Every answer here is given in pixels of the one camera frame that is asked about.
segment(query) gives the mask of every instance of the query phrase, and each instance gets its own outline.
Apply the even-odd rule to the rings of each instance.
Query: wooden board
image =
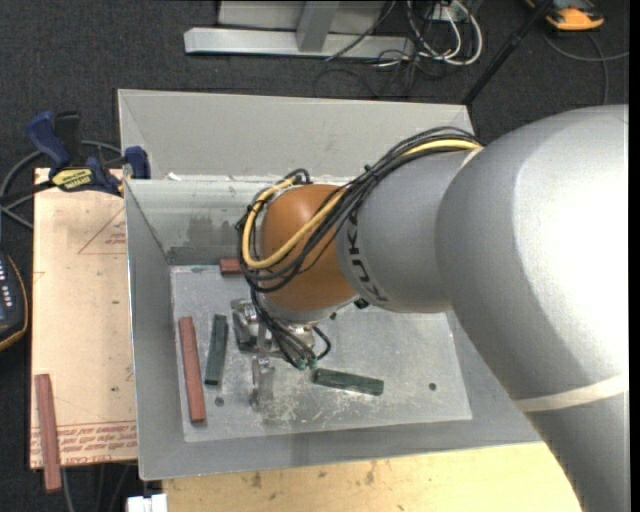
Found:
[[[172,512],[579,512],[544,443],[163,482]]]
[[[31,371],[48,373],[53,382],[60,462],[133,460],[124,200],[52,189],[34,201]],[[31,403],[30,466],[39,468],[33,393]]]

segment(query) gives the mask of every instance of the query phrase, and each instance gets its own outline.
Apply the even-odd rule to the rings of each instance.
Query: clamp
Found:
[[[94,190],[122,195],[122,181],[103,168],[98,158],[84,158],[79,132],[80,116],[66,112],[55,116],[41,112],[27,126],[27,135],[42,153],[53,159],[49,186],[65,192]],[[125,174],[132,178],[150,178],[149,161],[140,146],[132,146],[124,154]]]

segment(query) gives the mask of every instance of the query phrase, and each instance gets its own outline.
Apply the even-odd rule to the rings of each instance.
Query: cable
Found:
[[[100,512],[100,503],[102,499],[102,489],[104,488],[104,475],[106,471],[106,464],[100,466],[100,477],[98,478],[98,492],[96,494],[96,502],[94,506],[94,512]]]
[[[358,36],[354,41],[352,41],[347,46],[345,46],[342,50],[334,53],[331,57],[326,58],[325,62],[330,62],[332,60],[339,59],[344,54],[348,53],[349,51],[353,50],[356,46],[358,46],[364,40],[365,37],[370,35],[376,28],[378,28],[378,25],[380,25],[380,23],[382,23],[387,18],[387,16],[389,16],[389,13],[393,10],[393,6],[395,4],[396,4],[395,0],[393,0],[392,2],[389,2],[389,7],[387,7],[387,10],[384,12],[384,14],[380,16],[380,18],[378,18],[378,21],[376,21],[373,25],[371,25],[367,30],[365,30],[362,34],[360,34],[360,36]]]
[[[467,141],[454,141],[453,139],[445,139],[441,141],[430,141],[424,144],[413,147],[404,152],[405,156],[412,155],[421,151],[437,150],[441,148],[455,148],[455,149],[476,149],[477,144]],[[328,217],[331,210],[340,201],[343,192],[336,193],[330,201],[327,202],[321,209],[319,209],[309,221],[307,221],[289,240],[287,240],[277,251],[271,254],[269,257],[262,260],[254,259],[249,251],[251,232],[254,229],[254,223],[258,216],[258,213],[264,207],[267,199],[269,199],[276,192],[283,190],[293,184],[291,179],[283,181],[280,185],[274,185],[263,192],[257,199],[255,205],[250,209],[249,216],[247,217],[244,230],[242,232],[242,258],[243,261],[252,267],[253,269],[266,269],[281,262],[287,254],[300,242],[300,240],[311,230],[319,226],[319,224]]]
[[[587,34],[587,35],[589,36],[589,40],[591,41],[596,51],[598,52],[598,55],[600,55],[600,58],[601,58],[600,62],[602,63],[602,72],[604,74],[604,86],[602,89],[602,104],[606,105],[607,103],[609,103],[609,66],[607,66],[607,61],[605,60],[604,53],[602,52],[602,48],[600,48],[598,41],[596,41],[596,39],[591,34]]]
[[[315,77],[315,79],[313,80],[313,83],[311,84],[311,86],[313,88],[313,95],[316,98],[321,98],[322,97],[318,93],[318,84],[320,83],[320,79],[322,77],[326,76],[326,75],[337,74],[337,73],[343,73],[345,75],[349,75],[349,76],[352,76],[352,77],[356,78],[359,82],[364,84],[364,86],[369,90],[369,92],[371,93],[371,98],[372,99],[378,99],[379,98],[379,95],[378,95],[377,91],[360,74],[358,74],[357,72],[353,71],[352,69],[342,69],[342,68],[341,69],[325,69],[325,70],[321,71]]]
[[[85,146],[92,146],[92,147],[97,147],[100,151],[102,151],[102,148],[104,149],[108,149],[109,151],[112,151],[114,153],[121,153],[120,148],[113,146],[111,144],[107,144],[104,142],[99,142],[99,141],[95,141],[95,140],[83,140],[82,144],[84,144]],[[2,180],[2,185],[0,185],[0,202],[2,201],[2,199],[4,198],[4,196],[6,196],[7,194],[7,190],[9,189],[9,186],[11,185],[11,182],[13,181],[13,179],[22,171],[26,168],[27,165],[31,164],[32,162],[34,162],[35,160],[37,160],[40,157],[45,156],[44,153],[40,152],[40,151],[35,151],[33,153],[31,153],[30,155],[27,155],[26,157],[24,157],[22,160],[20,160],[17,164],[15,164],[7,173],[7,175],[5,176],[4,180]],[[28,199],[30,199],[31,196],[25,197],[20,199],[19,201],[16,201],[8,206],[2,206],[2,208],[0,209],[0,242],[2,241],[2,216],[6,215],[7,217],[9,217],[10,219],[16,221],[17,223],[21,224],[23,227],[33,230],[33,224],[31,224],[29,221],[27,221],[26,219],[24,219],[23,217],[21,217],[20,215],[17,215],[16,213],[12,212],[11,210],[24,203],[25,201],[27,201]]]
[[[424,37],[424,31],[425,31],[424,27],[423,27],[423,30],[419,30],[415,24],[414,16],[416,16],[416,14],[413,10],[411,0],[406,0],[406,3],[405,3],[407,20],[409,22],[409,27],[416,38],[417,54],[420,57],[433,59],[435,61],[440,61],[445,64],[451,64],[453,66],[468,66],[476,62],[480,58],[480,55],[482,54],[482,48],[484,44],[483,37],[482,37],[482,30],[475,16],[471,14],[471,12],[469,12],[469,9],[467,9],[467,7],[462,2],[460,2],[459,0],[454,0],[451,5],[456,6],[456,8],[460,9],[465,14],[466,18],[469,20],[469,23],[471,24],[471,27],[473,29],[476,49],[473,55],[465,60],[455,59],[455,57],[457,57],[457,55],[460,53],[460,50],[462,48],[462,35],[460,34],[460,31],[455,21],[451,17],[451,14],[448,8],[445,8],[445,6],[442,6],[442,5],[440,6],[441,12],[444,12],[445,16],[448,18],[447,24],[451,27],[451,31],[456,36],[456,47],[453,50],[449,49],[444,52],[438,52],[434,50],[432,46],[426,41]],[[429,14],[429,18],[430,18],[430,21],[433,18],[433,9]]]
[[[129,469],[131,466],[125,466],[124,470],[122,470],[122,476],[120,476],[120,480],[118,480],[118,484],[116,485],[115,491],[113,491],[113,496],[111,498],[111,502],[109,503],[109,508],[107,512],[112,512],[113,507],[115,507],[118,498],[120,497],[120,491],[122,490],[122,486],[124,485],[125,478],[127,477],[127,473],[129,473]]]
[[[318,361],[320,361],[329,352],[331,352],[331,340],[329,339],[329,337],[324,332],[322,332],[320,327],[318,327],[317,325],[313,326],[313,332],[315,332],[318,336],[320,336],[322,338],[322,341],[324,341],[324,343],[326,345],[325,349],[320,353],[320,355],[318,355]]]
[[[71,499],[71,492],[69,490],[69,482],[67,479],[67,469],[61,468],[62,473],[62,489],[64,491],[64,501],[67,504],[68,512],[75,512],[75,508],[73,506],[73,500]]]
[[[563,50],[562,48],[558,47],[555,43],[553,43],[553,41],[551,41],[551,39],[549,38],[549,36],[547,36],[547,34],[543,34],[542,37],[547,42],[547,44],[551,46],[551,48],[553,48],[555,51],[557,51],[560,55],[564,55],[565,57],[569,57],[570,59],[574,59],[574,60],[579,60],[581,62],[609,62],[612,60],[623,59],[629,56],[629,51],[626,51],[623,53],[619,53],[617,55],[610,55],[608,57],[605,57],[604,55],[601,55],[600,57],[583,57],[582,55],[574,55],[573,53],[569,53]]]

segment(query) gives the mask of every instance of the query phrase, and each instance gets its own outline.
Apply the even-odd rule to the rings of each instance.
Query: dark green block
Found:
[[[222,381],[222,369],[227,353],[227,337],[229,325],[225,315],[215,315],[211,328],[211,340],[209,342],[209,354],[207,355],[207,370],[204,375],[204,383],[217,386]]]
[[[379,396],[384,391],[384,381],[371,377],[362,377],[352,373],[337,372],[320,368],[313,372],[313,382],[321,386],[357,391],[367,395]]]

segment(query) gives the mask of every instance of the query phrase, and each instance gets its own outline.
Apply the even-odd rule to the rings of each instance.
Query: plywood board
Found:
[[[33,250],[31,372],[51,376],[60,462],[135,459],[123,199],[58,189],[37,194]],[[39,468],[33,391],[31,403],[29,461]]]

